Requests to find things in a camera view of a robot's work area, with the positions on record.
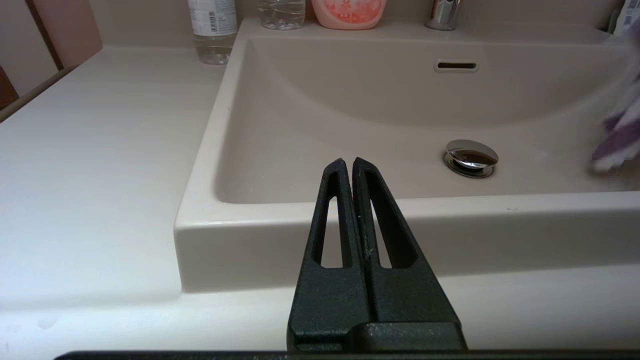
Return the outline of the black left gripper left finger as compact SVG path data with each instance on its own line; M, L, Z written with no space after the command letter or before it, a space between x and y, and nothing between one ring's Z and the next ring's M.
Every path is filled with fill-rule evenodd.
M336 198L342 266L322 265L330 201ZM290 352L345 352L348 333L371 320L359 225L345 160L322 173L286 327Z

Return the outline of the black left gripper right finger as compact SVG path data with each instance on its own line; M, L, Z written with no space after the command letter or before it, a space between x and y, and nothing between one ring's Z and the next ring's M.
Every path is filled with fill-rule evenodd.
M371 322L352 329L355 351L466 351L462 324L372 162L352 167Z

